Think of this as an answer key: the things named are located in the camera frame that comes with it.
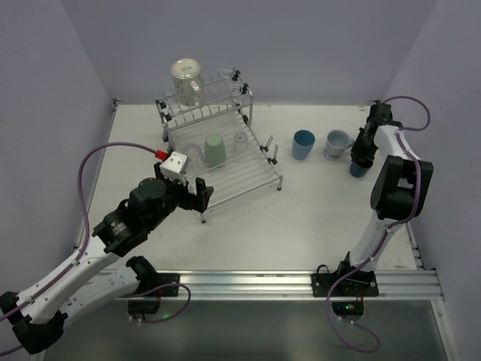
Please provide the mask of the dark blue ceramic mug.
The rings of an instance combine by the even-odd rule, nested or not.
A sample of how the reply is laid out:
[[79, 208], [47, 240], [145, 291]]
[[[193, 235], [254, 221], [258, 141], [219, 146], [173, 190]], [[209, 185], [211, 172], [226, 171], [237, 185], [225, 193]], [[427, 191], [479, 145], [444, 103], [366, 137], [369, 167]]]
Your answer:
[[352, 162], [349, 166], [349, 173], [355, 178], [364, 177], [370, 170], [370, 167], [362, 167], [355, 162]]

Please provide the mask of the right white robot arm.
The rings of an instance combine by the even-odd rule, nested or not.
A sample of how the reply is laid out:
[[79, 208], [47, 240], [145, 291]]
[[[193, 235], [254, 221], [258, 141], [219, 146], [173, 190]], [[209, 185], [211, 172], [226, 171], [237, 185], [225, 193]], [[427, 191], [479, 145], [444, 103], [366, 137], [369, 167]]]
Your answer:
[[349, 172], [354, 177], [367, 174], [377, 154], [382, 156], [383, 166], [371, 192], [369, 223], [335, 272], [341, 280], [358, 277], [368, 282], [392, 236], [422, 212], [434, 166], [415, 154], [405, 132], [424, 129], [405, 127], [395, 120], [387, 101], [376, 100], [371, 105], [351, 148]]

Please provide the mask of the green cup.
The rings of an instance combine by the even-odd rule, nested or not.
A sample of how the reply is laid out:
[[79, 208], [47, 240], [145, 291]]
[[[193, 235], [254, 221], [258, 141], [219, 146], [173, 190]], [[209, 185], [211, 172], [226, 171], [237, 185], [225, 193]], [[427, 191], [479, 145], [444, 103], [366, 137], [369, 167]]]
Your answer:
[[206, 137], [204, 155], [207, 163], [213, 167], [225, 162], [226, 149], [221, 135], [212, 133]]

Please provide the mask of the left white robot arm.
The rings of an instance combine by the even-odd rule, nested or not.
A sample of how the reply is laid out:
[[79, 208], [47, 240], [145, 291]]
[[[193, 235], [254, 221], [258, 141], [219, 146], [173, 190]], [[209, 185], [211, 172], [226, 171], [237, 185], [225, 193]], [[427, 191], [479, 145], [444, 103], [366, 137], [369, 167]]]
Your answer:
[[204, 179], [196, 178], [195, 192], [190, 192], [181, 162], [156, 163], [154, 169], [155, 176], [142, 180], [107, 214], [81, 248], [29, 288], [1, 296], [1, 319], [10, 322], [26, 352], [37, 354], [52, 346], [67, 322], [83, 311], [118, 296], [142, 293], [143, 274], [153, 269], [142, 256], [130, 259], [105, 284], [93, 278], [145, 242], [176, 209], [207, 209], [214, 188]]

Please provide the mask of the white ceramic mug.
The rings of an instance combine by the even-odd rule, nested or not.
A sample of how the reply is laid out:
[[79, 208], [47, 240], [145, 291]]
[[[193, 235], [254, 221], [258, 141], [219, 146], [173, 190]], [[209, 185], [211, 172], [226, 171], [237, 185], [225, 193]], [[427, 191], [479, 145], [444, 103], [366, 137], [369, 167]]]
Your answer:
[[354, 139], [341, 130], [333, 130], [326, 137], [323, 155], [326, 159], [337, 160], [354, 145]]

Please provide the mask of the light blue cup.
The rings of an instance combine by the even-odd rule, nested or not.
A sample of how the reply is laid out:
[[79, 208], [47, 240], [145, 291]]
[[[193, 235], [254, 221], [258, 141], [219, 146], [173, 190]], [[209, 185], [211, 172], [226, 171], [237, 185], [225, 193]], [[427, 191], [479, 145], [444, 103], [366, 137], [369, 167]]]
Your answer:
[[306, 129], [298, 130], [294, 134], [292, 140], [292, 156], [296, 160], [306, 159], [309, 156], [315, 141], [316, 138], [312, 132]]

